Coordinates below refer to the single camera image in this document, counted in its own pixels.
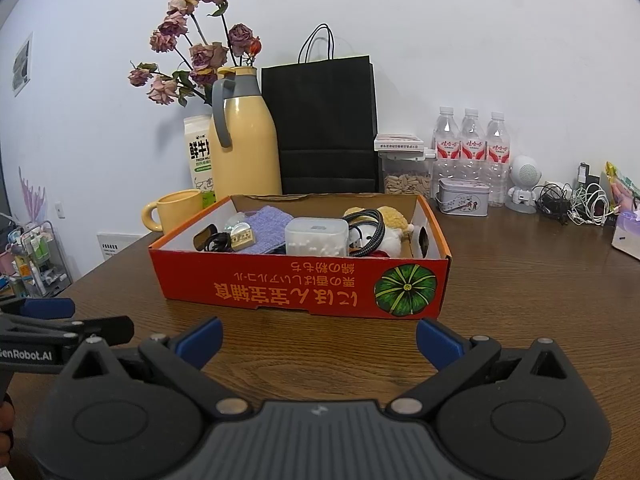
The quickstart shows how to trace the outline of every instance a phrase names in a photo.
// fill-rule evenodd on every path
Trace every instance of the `charging cable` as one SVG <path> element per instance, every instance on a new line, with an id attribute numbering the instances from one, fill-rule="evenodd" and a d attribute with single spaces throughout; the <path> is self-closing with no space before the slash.
<path id="1" fill-rule="evenodd" d="M 371 220 L 356 222 L 355 225 L 349 226 L 349 229 L 358 229 L 359 225 L 364 225 L 371 222 L 376 226 L 376 231 L 373 233 L 371 240 L 369 240 L 368 243 L 364 245 L 364 247 L 351 251 L 349 256 L 369 256 L 373 251 L 380 247 L 382 238 L 385 237 L 385 220 L 382 218 L 382 213 L 377 209 L 365 209 L 363 211 L 357 211 L 355 213 L 350 213 L 346 216 L 343 216 L 342 219 L 346 220 L 348 223 L 361 216 L 368 216 L 370 218 L 373 218 L 375 222 L 372 222 Z"/>
<path id="2" fill-rule="evenodd" d="M 569 218 L 576 225 L 595 224 L 603 226 L 607 216 L 616 214 L 619 207 L 611 208 L 607 194 L 599 184 L 592 182 L 587 187 L 581 187 L 571 196 Z"/>

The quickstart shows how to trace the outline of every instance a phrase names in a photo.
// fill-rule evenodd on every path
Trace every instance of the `yellow thermos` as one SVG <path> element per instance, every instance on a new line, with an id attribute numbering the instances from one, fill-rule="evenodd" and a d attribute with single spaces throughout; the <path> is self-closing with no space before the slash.
<path id="1" fill-rule="evenodd" d="M 252 66 L 224 67 L 213 83 L 209 149 L 216 198 L 282 194 L 278 139 Z"/>

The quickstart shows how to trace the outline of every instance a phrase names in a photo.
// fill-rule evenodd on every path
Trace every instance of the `water bottle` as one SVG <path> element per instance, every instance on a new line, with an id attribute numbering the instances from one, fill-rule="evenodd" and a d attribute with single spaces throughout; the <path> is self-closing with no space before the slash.
<path id="1" fill-rule="evenodd" d="M 486 139 L 478 120 L 478 110 L 465 108 L 460 127 L 460 162 L 456 178 L 480 182 L 486 155 Z"/>
<path id="2" fill-rule="evenodd" d="M 433 142 L 437 159 L 431 177 L 431 197 L 436 198 L 441 178 L 453 178 L 456 161 L 460 156 L 460 130 L 453 120 L 453 108 L 440 107 L 440 115 L 433 129 Z"/>
<path id="3" fill-rule="evenodd" d="M 487 156 L 483 181 L 489 185 L 489 205 L 504 205 L 507 195 L 511 142 L 504 126 L 504 114 L 492 112 L 486 128 Z"/>

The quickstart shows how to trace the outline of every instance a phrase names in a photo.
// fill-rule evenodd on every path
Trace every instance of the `circular pad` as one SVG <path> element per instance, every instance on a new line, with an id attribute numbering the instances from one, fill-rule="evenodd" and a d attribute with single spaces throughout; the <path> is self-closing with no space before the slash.
<path id="1" fill-rule="evenodd" d="M 435 426 L 462 469 L 499 480 L 586 478 L 610 435 L 588 390 L 547 378 L 464 390 L 444 403 Z"/>
<path id="2" fill-rule="evenodd" d="M 54 478 L 162 477 L 193 451 L 198 408 L 168 388 L 99 376 L 54 391 L 31 425 L 31 453 Z"/>
<path id="3" fill-rule="evenodd" d="M 491 424 L 510 440 L 535 444 L 558 436 L 565 423 L 564 415 L 544 402 L 512 400 L 494 409 Z"/>
<path id="4" fill-rule="evenodd" d="M 133 440 L 148 426 L 146 410 L 126 400 L 106 400 L 83 408 L 74 429 L 94 444 L 120 444 Z"/>

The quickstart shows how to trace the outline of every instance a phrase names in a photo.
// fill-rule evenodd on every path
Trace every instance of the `snack package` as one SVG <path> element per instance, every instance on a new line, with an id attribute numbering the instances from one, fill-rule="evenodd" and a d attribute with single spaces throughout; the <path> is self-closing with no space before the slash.
<path id="1" fill-rule="evenodd" d="M 615 200 L 615 206 L 620 206 L 619 213 L 633 212 L 640 208 L 640 189 L 613 164 L 607 162 L 605 172 L 611 184 L 611 192 Z"/>

